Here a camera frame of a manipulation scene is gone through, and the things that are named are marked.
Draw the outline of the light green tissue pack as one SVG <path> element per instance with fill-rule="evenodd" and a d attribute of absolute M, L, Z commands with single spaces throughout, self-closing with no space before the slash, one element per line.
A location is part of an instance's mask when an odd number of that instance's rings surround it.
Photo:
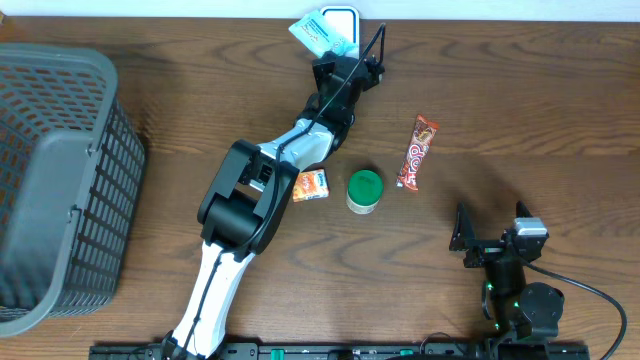
<path fill-rule="evenodd" d="M 357 46 L 341 35 L 320 9 L 313 10 L 288 28 L 289 32 L 316 57 L 321 58 L 327 52 L 338 56 L 357 58 L 360 45 Z"/>

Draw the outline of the red chocolate bar wrapper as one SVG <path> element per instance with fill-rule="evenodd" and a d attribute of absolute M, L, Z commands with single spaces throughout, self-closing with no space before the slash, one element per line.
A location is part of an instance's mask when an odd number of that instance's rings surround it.
<path fill-rule="evenodd" d="M 396 178 L 397 187 L 418 190 L 417 175 L 438 130 L 438 123 L 428 120 L 422 114 L 416 116 L 408 149 Z"/>

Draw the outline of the green lid jar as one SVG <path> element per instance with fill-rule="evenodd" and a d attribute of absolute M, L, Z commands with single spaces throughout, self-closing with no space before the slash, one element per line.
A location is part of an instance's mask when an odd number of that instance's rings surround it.
<path fill-rule="evenodd" d="M 377 207 L 384 192 L 382 178 L 371 170 L 355 172 L 348 183 L 346 203 L 356 214 L 369 214 Z"/>

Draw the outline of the small orange snack box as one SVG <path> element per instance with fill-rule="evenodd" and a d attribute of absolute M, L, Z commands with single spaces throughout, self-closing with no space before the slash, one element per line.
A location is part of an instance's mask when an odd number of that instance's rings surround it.
<path fill-rule="evenodd" d="M 298 175 L 293 187 L 294 202 L 327 198 L 330 194 L 324 169 L 305 171 Z"/>

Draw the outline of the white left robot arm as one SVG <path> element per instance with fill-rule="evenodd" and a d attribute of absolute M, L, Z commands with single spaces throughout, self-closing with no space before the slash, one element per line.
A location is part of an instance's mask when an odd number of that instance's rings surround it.
<path fill-rule="evenodd" d="M 164 359 L 207 359 L 221 346 L 239 283 L 273 239 L 299 174 L 326 160 L 346 140 L 362 93 L 385 72 L 384 25 L 361 55 L 325 52 L 312 63 L 317 90 L 293 127 L 276 139 L 229 149 L 197 212 L 202 260 L 177 327 L 161 342 Z"/>

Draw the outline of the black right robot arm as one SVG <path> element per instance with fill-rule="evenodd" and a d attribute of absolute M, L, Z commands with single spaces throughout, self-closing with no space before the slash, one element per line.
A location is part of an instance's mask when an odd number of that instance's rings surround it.
<path fill-rule="evenodd" d="M 563 293 L 542 282 L 529 283 L 524 268 L 541 256 L 549 233 L 542 220 L 523 202 L 516 203 L 513 225 L 498 239 L 476 237 L 463 204 L 449 249 L 463 252 L 466 268 L 482 268 L 486 280 L 482 310 L 497 334 L 484 340 L 478 352 L 488 359 L 549 359 L 548 340 L 558 336 L 564 309 Z"/>

